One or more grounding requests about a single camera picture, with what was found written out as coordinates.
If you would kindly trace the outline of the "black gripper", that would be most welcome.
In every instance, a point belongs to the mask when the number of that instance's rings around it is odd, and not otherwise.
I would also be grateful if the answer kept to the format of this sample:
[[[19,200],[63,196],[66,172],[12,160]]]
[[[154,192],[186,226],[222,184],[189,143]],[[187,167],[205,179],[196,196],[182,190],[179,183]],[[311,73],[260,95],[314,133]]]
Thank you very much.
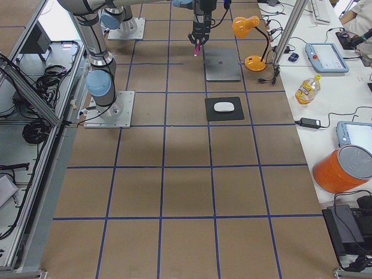
[[[200,45],[205,45],[207,43],[209,40],[211,23],[211,12],[194,14],[192,32],[188,34],[188,39],[191,44],[196,45],[197,41],[199,41]]]

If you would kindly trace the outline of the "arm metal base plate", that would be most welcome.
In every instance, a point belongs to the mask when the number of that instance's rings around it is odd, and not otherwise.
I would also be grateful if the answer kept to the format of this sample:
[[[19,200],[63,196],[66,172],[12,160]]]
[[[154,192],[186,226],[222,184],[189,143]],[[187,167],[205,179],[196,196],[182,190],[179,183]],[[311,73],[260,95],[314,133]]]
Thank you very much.
[[[145,29],[145,18],[132,18],[120,23],[119,27],[110,30],[108,40],[111,41],[132,41],[142,40]]]
[[[97,106],[87,112],[85,128],[130,128],[135,92],[117,91],[115,103],[101,115],[105,108]]]

